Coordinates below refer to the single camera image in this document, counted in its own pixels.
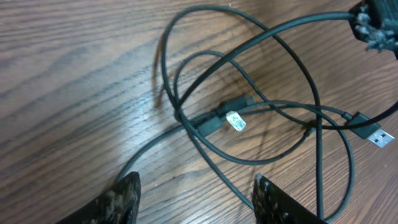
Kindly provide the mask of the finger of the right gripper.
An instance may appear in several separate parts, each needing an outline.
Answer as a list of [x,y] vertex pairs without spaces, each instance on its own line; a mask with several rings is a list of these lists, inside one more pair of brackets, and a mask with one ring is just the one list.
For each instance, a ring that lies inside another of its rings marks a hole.
[[348,12],[351,30],[367,50],[389,50],[397,58],[397,0],[363,0]]

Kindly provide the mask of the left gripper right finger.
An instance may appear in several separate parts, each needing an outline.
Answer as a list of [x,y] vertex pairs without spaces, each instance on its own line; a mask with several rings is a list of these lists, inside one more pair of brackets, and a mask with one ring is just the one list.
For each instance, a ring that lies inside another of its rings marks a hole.
[[254,179],[251,198],[257,224],[326,224],[262,174]]

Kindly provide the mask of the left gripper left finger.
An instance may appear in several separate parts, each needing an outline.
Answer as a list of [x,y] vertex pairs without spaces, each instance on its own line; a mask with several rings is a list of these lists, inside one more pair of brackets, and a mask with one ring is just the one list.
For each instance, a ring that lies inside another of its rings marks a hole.
[[141,199],[138,172],[130,172],[109,190],[58,221],[58,224],[135,224]]

